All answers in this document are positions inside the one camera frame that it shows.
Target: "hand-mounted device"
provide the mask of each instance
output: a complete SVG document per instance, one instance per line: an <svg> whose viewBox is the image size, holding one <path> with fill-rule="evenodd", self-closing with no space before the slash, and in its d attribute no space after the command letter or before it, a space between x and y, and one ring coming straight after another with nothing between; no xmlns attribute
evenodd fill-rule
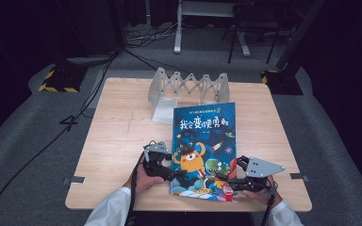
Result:
<svg viewBox="0 0 362 226"><path fill-rule="evenodd" d="M161 165L163 159L172 160L172 155L168 153L163 141L143 146L143 153L145 155L143 167L148 176L159 176L164 180L172 181L175 177L186 174L185 170L172 170Z"/></svg>
<svg viewBox="0 0 362 226"><path fill-rule="evenodd" d="M216 173L216 176L220 180L227 182L234 191L249 190L257 192L264 188L271 191L271 187L267 186L267 177L285 170L283 166L255 157L248 158L244 155L237 158L237 164L246 172L246 177L243 179L228 179L224 174Z"/></svg>

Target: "table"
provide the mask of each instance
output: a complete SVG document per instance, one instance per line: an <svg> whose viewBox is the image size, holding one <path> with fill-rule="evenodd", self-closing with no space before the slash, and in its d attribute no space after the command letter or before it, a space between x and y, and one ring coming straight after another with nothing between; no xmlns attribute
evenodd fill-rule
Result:
<svg viewBox="0 0 362 226"><path fill-rule="evenodd" d="M181 53L182 40L182 16L211 16L211 17L234 17L232 7L236 3L216 3L216 2L193 2L178 0L177 10L177 31L175 33L174 53ZM246 57L251 56L251 52L246 44L244 32L238 32L238 40L242 52Z"/></svg>
<svg viewBox="0 0 362 226"><path fill-rule="evenodd" d="M92 209L128 179L151 140L172 146L172 126L152 121L147 95L152 80L109 78L102 91L74 176L84 184L71 184L66 205L72 209ZM296 211L309 211L311 201L304 181L293 180L299 173L283 125L266 85L229 83L231 102L236 103L237 156L254 156L282 165L286 170L274 175L279 192ZM179 97L179 106L197 105L198 98ZM238 177L244 171L238 167ZM135 210L145 211L263 211L264 205L239 194L238 202L216 202L170 195L169 182L139 195Z"/></svg>

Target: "children's book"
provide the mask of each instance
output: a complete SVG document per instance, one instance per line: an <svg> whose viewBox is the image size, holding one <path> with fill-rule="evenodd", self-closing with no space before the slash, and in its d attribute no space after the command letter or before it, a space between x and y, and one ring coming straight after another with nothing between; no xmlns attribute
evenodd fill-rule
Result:
<svg viewBox="0 0 362 226"><path fill-rule="evenodd" d="M236 202L237 193L216 172L237 177L235 103L175 108L172 169L185 170L172 180L173 195Z"/></svg>

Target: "chair leg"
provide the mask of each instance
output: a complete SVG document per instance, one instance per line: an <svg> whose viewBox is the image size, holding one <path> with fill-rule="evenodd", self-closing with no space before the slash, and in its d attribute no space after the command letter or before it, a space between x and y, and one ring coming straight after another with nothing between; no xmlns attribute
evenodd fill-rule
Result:
<svg viewBox="0 0 362 226"><path fill-rule="evenodd" d="M271 49L270 49L270 52L269 52L269 56L267 56L266 64L268 64L268 63L270 62L270 57L272 57L272 50L274 49L275 42L277 41L279 31L280 31L280 29L279 29L279 27L277 27L277 30L275 31L274 40L272 41L272 45L271 45Z"/></svg>
<svg viewBox="0 0 362 226"><path fill-rule="evenodd" d="M222 35L222 40L224 40L224 38L225 38L225 35L228 33L228 31L230 30L230 27L231 27L232 25L229 25L228 27L227 27L227 29L225 30L225 32L224 32L224 34Z"/></svg>
<svg viewBox="0 0 362 226"><path fill-rule="evenodd" d="M231 63L231 56L232 56L232 51L234 50L234 42L235 42L235 38L237 37L237 27L234 27L234 34L232 36L232 40L231 40L231 50L230 50L230 55L228 57L228 63Z"/></svg>

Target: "gray carpet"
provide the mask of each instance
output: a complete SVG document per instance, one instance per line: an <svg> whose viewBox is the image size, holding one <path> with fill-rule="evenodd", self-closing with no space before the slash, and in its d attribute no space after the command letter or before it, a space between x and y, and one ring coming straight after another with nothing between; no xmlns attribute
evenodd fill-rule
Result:
<svg viewBox="0 0 362 226"><path fill-rule="evenodd" d="M265 60L269 47L252 47L253 56L244 57L239 48L231 64L226 62L231 34L221 41L224 29L191 29L183 33L182 53L173 53L174 37L153 42L144 48L128 50L166 71L174 65L197 77L228 73L230 81L260 82L260 73L275 69L286 43L278 41L271 63ZM38 91L51 65L29 81L33 94L0 128L0 189L34 154L42 150L65 127L59 124L80 112L84 101L100 79L102 66L90 68L81 92ZM153 77L155 71L126 52L109 67L107 76ZM273 100L284 124L292 151L313 203L307 213L298 213L304 225L362 225L362 177L348 155L338 133L311 91L304 70L296 75L303 96L274 95ZM94 108L85 114L93 116ZM80 117L7 187L0 198L0 225L82 225L91 210L70 210L64 202L68 187L65 177L74 174L91 119ZM263 213L254 213L260 225Z"/></svg>

